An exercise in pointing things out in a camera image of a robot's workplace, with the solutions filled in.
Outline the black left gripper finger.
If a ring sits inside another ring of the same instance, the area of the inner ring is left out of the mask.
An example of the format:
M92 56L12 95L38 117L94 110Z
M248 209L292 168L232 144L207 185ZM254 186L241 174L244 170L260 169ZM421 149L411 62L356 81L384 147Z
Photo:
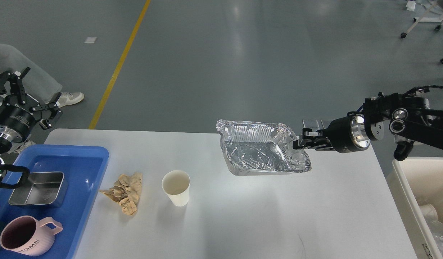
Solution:
M3 72L0 74L0 98L11 106L37 106L37 100L26 93L24 90L22 79L30 71L30 67L26 67L23 72ZM10 95L7 94L5 88L6 82L10 85Z
M38 104L32 107L33 116L43 130L53 128L62 116L62 110L58 104L61 95L61 92L56 93L48 104Z

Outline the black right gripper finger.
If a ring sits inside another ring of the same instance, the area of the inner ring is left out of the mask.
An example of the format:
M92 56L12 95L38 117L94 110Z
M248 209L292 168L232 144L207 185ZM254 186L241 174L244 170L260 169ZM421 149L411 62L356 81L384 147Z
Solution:
M302 129L302 139L303 140L314 140L314 139L326 139L328 140L328 136L326 134L326 129L313 129L313 128L303 128Z
M331 143L328 139L303 139L293 141L293 149L312 149L316 151L331 151Z

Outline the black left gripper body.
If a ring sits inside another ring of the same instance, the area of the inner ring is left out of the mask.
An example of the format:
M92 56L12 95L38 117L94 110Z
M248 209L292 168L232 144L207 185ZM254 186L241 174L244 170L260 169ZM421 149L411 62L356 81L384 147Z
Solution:
M0 142L24 142L40 121L40 111L27 111L19 106L0 106Z

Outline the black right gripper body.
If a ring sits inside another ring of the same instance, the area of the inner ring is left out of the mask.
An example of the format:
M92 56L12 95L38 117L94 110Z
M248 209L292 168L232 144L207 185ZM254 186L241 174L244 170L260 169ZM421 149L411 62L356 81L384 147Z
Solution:
M324 129L324 136L335 151L346 154L368 149L371 140L366 134L365 120L361 115L346 116L333 120Z

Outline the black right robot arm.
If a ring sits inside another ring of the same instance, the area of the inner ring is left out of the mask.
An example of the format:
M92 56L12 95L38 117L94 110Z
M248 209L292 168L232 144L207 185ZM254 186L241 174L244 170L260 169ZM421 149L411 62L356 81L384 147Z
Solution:
M443 90L440 85L414 87L407 92L366 98L357 111L332 120L326 128L304 127L293 148L317 151L338 151L346 154L368 149L371 141L384 137L384 121L396 136L394 159L403 161L416 142L443 150L443 110L430 109L427 98L420 94L430 89Z

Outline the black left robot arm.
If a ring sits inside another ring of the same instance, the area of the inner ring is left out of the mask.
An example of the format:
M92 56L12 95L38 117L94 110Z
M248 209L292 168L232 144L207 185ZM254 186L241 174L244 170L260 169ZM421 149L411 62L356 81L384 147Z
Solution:
M22 72L5 71L0 74L0 188L8 190L21 187L30 171L24 166L6 164L1 155L8 152L13 144L24 143L36 124L48 130L62 115L58 105L61 93L56 93L49 103L44 103L25 91L22 81L29 71L30 67L26 67Z

